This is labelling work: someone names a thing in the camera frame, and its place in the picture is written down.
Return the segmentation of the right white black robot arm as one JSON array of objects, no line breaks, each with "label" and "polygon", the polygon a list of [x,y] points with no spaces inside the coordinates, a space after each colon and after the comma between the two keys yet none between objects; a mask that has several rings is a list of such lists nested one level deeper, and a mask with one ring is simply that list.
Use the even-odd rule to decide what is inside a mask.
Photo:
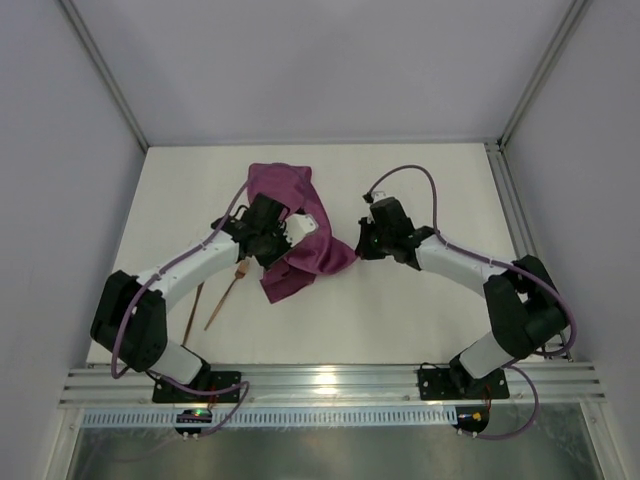
[{"label": "right white black robot arm", "polygon": [[364,197],[357,256],[393,258],[414,270],[442,276],[484,299],[490,330],[439,367],[428,385],[438,398],[479,399],[502,370],[538,352],[570,324],[542,262],[531,255],[505,263],[466,251],[432,227],[417,228],[399,200],[382,192]]}]

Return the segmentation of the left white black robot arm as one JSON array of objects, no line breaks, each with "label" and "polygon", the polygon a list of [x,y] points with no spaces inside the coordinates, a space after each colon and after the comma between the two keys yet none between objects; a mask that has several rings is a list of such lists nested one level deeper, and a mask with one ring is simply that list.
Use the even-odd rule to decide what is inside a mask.
[{"label": "left white black robot arm", "polygon": [[169,312],[210,277],[247,258],[273,267],[317,229],[304,210],[293,212],[259,194],[247,206],[230,206],[207,237],[174,259],[138,274],[112,273],[90,329],[91,339],[111,354],[112,377],[133,370],[192,397],[217,395],[209,363],[170,340]]}]

